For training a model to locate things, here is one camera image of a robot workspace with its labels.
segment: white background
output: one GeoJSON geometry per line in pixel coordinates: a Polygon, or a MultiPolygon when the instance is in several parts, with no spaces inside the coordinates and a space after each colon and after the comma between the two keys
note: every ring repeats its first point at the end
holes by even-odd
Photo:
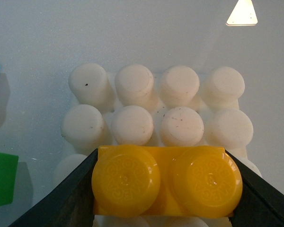
{"type": "Polygon", "coordinates": [[[245,80],[240,109],[254,125],[248,158],[284,194],[284,1],[255,0],[256,26],[225,25],[236,1],[0,1],[0,152],[19,155],[5,226],[52,189],[61,160],[68,76],[86,62],[106,71],[140,63],[207,74],[230,66],[245,80]]]}

